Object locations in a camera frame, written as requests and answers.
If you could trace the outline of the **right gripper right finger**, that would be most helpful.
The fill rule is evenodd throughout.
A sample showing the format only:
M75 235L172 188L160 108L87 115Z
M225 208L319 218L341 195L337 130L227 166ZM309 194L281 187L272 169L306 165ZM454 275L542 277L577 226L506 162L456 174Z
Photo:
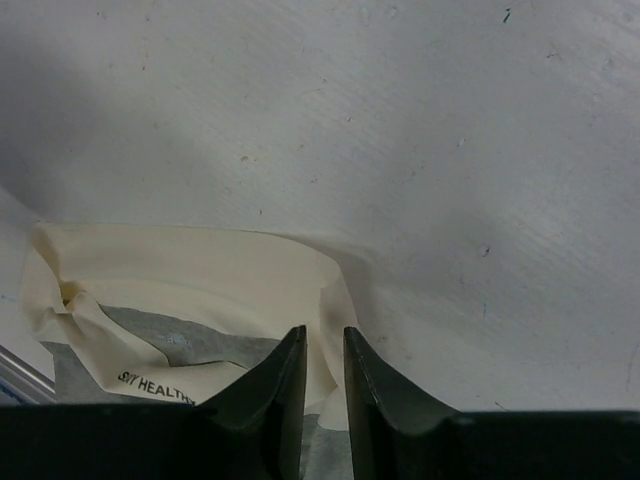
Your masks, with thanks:
M636 411L461 412L344 330L357 479L636 479Z

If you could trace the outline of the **grey and cream underwear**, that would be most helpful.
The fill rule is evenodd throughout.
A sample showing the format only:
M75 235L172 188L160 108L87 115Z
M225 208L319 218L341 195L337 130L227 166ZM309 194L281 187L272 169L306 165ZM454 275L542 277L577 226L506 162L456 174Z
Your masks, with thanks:
M19 303L60 403L198 404L305 326L300 475L352 477L342 338L372 307L360 258L257 232L41 223Z

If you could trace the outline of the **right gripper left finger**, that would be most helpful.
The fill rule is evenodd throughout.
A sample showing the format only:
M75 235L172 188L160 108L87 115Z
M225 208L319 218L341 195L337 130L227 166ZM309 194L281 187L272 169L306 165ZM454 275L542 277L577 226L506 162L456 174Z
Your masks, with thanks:
M307 332L198 406L93 404L1 410L4 479L296 479Z

